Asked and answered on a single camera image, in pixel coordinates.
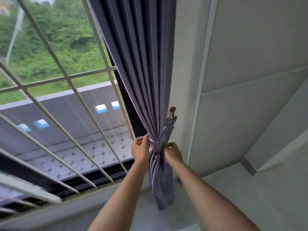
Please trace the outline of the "grey purple curtain tieback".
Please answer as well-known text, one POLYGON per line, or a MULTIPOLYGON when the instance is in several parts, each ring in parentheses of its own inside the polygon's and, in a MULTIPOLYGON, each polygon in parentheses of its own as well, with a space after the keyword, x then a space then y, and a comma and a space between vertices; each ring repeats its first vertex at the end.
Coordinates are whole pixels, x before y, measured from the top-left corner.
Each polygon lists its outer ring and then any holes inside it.
POLYGON ((175 116, 175 118, 167 118, 164 122, 164 129, 163 132, 160 136, 160 138, 156 141, 152 140, 151 138, 149 138, 150 141, 150 148, 149 151, 156 151, 156 152, 160 152, 162 151, 162 146, 164 143, 168 143, 170 136, 172 134, 172 131, 174 129, 174 124, 177 120, 177 116, 175 116))

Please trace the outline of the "grey purple curtain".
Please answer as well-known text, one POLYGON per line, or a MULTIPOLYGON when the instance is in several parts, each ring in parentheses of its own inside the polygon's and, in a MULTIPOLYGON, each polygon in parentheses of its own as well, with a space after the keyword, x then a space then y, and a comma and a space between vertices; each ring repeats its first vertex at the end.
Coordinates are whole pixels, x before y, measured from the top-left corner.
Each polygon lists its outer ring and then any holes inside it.
MULTIPOLYGON (((177 0, 88 0, 106 47, 148 132, 160 138, 169 111, 177 0)), ((149 152, 148 176, 159 210, 174 204, 173 172, 149 152)))

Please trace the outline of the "green trees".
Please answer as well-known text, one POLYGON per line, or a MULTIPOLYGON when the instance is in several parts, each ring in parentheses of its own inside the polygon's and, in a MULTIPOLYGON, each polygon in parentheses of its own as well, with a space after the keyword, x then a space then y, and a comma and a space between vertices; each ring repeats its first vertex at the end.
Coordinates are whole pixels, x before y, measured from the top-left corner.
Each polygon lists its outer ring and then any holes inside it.
MULTIPOLYGON (((82 0, 22 1, 68 75, 106 68, 82 0)), ((19 7, 16 0, 0 0, 0 62, 22 84, 63 77, 25 14, 6 64, 19 7)))

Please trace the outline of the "person's right hand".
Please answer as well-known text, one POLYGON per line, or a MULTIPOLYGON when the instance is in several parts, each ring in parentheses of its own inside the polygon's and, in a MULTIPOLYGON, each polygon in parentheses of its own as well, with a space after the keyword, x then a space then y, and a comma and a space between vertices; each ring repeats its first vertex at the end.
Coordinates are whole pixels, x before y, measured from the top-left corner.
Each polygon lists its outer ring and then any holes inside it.
POLYGON ((182 153, 179 150, 179 147, 178 147, 177 151, 164 151, 164 155, 165 155, 165 159, 166 159, 167 163, 171 167, 174 167, 175 165, 177 165, 179 163, 184 163, 183 158, 182 158, 182 153))

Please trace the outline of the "white window security grille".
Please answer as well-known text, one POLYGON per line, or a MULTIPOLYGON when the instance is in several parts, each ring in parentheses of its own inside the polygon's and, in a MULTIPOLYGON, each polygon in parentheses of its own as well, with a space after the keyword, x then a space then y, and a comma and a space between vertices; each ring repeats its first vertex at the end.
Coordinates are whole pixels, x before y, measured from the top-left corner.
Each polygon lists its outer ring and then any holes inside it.
POLYGON ((0 0, 0 218, 123 179, 134 138, 87 0, 0 0))

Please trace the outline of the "grey utility pole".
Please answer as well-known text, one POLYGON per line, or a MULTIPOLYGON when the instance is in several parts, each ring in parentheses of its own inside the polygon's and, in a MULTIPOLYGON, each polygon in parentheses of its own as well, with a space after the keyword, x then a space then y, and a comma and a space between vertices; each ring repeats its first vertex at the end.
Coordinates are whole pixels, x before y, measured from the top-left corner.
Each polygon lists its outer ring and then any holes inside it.
POLYGON ((10 41, 10 44, 9 44, 9 48, 7 50, 6 57, 5 57, 6 64, 9 63, 10 56, 11 56, 11 53, 12 53, 12 49, 13 49, 14 42, 16 40, 17 34, 22 29, 23 18, 24 18, 24 11, 23 11, 23 9, 21 7, 19 7, 18 8, 18 13, 17 13, 16 23, 14 25, 13 36, 11 38, 11 41, 10 41))

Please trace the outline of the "person's right forearm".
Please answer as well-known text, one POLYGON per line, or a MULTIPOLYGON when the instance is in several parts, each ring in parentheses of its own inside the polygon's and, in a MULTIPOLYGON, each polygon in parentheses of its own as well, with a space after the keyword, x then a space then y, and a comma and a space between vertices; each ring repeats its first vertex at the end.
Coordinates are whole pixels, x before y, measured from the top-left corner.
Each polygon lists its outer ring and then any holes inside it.
POLYGON ((207 231, 261 231, 226 197, 199 178, 182 160, 167 159, 207 231))

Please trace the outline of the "person's left hand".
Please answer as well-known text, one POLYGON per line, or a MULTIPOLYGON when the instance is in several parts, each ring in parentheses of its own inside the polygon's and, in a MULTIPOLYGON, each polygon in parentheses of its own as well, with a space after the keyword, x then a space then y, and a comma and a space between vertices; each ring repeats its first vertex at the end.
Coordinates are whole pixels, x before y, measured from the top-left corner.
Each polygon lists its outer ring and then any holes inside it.
POLYGON ((137 163, 142 163, 145 167, 149 164, 149 147, 142 147, 143 136, 134 139, 131 152, 132 156, 137 163))

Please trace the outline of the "person's left forearm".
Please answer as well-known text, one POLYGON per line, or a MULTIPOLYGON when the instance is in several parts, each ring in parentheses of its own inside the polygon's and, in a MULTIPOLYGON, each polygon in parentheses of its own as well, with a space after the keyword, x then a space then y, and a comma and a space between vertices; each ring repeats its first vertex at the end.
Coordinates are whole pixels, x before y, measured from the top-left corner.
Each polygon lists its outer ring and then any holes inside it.
POLYGON ((129 231, 148 168, 148 160, 137 159, 114 194, 87 231, 129 231))

